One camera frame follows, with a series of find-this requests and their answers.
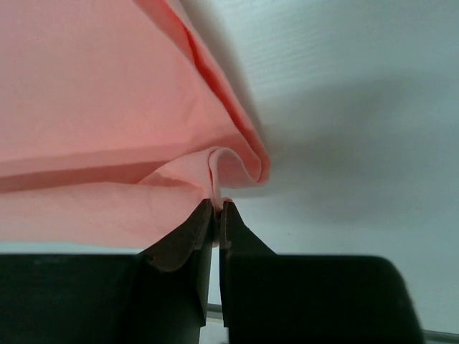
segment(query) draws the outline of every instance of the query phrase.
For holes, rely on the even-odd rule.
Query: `folded cloth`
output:
[[[177,0],[0,3],[0,239],[147,247],[270,161]]]

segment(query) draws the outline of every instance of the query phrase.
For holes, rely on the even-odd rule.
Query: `pink towel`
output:
[[[177,0],[2,1],[0,50],[2,240],[147,247],[268,179]]]

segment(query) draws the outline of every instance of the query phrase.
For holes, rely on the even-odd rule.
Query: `white surface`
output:
[[[228,193],[245,222],[278,252],[389,258],[424,328],[459,333],[459,1],[182,2],[273,157]]]

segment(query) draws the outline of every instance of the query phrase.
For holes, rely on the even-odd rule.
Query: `fabric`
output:
[[[0,3],[0,239],[147,247],[270,161],[178,1]]]

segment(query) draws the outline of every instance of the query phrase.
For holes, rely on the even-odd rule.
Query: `pink cloth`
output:
[[[176,0],[0,3],[0,239],[147,247],[270,161]]]

